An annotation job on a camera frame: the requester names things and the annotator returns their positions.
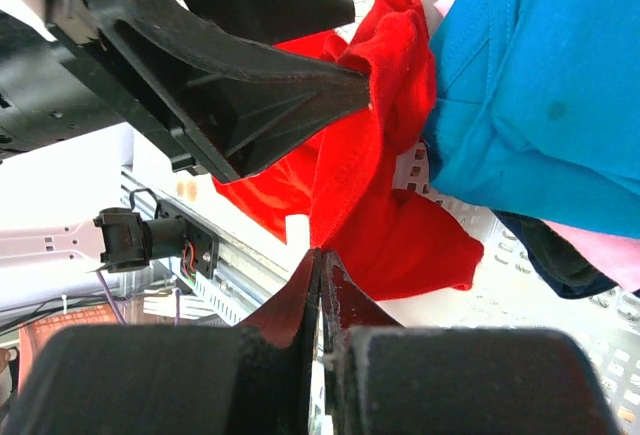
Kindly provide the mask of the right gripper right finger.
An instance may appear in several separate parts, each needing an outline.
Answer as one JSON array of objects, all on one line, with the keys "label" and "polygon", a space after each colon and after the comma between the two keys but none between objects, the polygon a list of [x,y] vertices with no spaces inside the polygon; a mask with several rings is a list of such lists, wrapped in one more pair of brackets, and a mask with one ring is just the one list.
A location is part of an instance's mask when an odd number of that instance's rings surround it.
[{"label": "right gripper right finger", "polygon": [[319,257],[325,400],[339,434],[616,434],[586,355],[548,329],[407,328]]}]

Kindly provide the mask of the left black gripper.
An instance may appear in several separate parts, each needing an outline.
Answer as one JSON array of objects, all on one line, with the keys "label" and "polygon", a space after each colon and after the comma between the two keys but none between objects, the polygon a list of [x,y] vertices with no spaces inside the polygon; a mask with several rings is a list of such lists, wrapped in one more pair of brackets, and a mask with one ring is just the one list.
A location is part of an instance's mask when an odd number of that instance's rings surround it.
[{"label": "left black gripper", "polygon": [[98,0],[1,0],[1,159],[130,122],[173,171],[206,173],[191,128],[108,37]]}]

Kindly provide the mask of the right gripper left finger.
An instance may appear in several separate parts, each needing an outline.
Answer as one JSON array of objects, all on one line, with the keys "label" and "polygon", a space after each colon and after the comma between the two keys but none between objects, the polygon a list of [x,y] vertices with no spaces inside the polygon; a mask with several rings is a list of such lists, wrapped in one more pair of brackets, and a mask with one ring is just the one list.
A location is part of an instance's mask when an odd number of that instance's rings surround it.
[{"label": "right gripper left finger", "polygon": [[7,434],[305,434],[318,258],[241,323],[76,325],[40,352]]}]

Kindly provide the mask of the red t shirt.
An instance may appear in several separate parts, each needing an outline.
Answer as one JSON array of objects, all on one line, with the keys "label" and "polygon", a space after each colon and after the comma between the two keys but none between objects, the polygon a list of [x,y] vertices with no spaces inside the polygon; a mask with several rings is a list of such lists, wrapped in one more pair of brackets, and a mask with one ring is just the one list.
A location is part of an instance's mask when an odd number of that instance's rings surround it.
[{"label": "red t shirt", "polygon": [[471,287],[482,244],[435,202],[393,185],[436,100],[435,59],[419,0],[375,0],[353,38],[333,31],[281,49],[368,76],[370,103],[256,176],[216,191],[279,239],[305,215],[311,244],[336,252],[376,301]]}]

